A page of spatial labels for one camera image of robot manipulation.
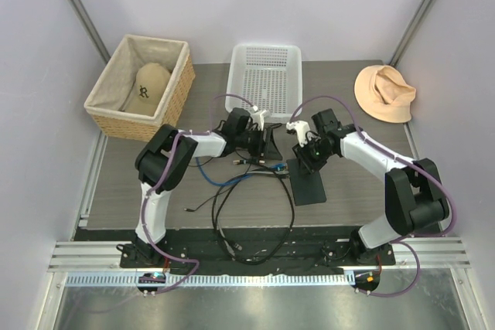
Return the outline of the black network switch box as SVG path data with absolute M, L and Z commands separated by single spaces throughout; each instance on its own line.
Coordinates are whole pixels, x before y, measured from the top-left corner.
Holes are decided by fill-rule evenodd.
M 303 173 L 297 159 L 287 161 L 288 175 L 295 206 L 325 203 L 326 192 L 319 172 Z

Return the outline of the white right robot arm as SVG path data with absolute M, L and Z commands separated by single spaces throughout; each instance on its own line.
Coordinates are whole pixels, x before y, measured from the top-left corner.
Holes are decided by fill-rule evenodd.
M 312 121 L 286 125 L 286 131 L 297 138 L 292 148 L 295 157 L 287 162 L 296 206 L 326 201 L 320 171 L 333 155 L 357 163 L 384 184 L 384 213 L 350 234 L 353 261 L 367 264 L 390 242 L 449 217 L 433 161 L 402 158 L 355 124 L 341 124 L 331 109 L 314 114 Z

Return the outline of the white plastic mesh basket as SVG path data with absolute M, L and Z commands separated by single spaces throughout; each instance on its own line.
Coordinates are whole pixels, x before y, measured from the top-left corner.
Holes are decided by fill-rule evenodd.
M 302 53 L 293 45 L 241 43 L 233 48 L 225 109 L 253 103 L 269 111 L 267 122 L 287 123 L 302 113 Z

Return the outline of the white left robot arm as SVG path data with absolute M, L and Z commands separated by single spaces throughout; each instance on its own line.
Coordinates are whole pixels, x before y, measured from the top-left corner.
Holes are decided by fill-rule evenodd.
M 166 214 L 172 190 L 181 183 L 194 158 L 223 158 L 234 151 L 247 151 L 252 160 L 281 161 L 273 135 L 275 126 L 265 124 L 266 110 L 253 113 L 234 108 L 227 119 L 206 132 L 179 130 L 164 124 L 135 160 L 141 183 L 142 206 L 135 238 L 134 256 L 147 267 L 163 262 Z

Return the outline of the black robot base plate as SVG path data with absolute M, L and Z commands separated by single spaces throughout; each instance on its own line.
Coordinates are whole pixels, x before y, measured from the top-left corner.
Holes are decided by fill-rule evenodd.
M 211 228 L 170 229 L 155 246 L 160 257 L 153 264 L 135 258 L 133 230 L 79 229 L 74 239 L 115 242 L 121 267 L 169 267 L 174 273 L 187 271 L 194 260 L 200 262 L 199 274 L 233 275 L 395 264 L 389 244 L 372 258 L 354 260 L 349 248 L 353 230 L 352 226 L 238 227 L 226 228 L 220 238 Z

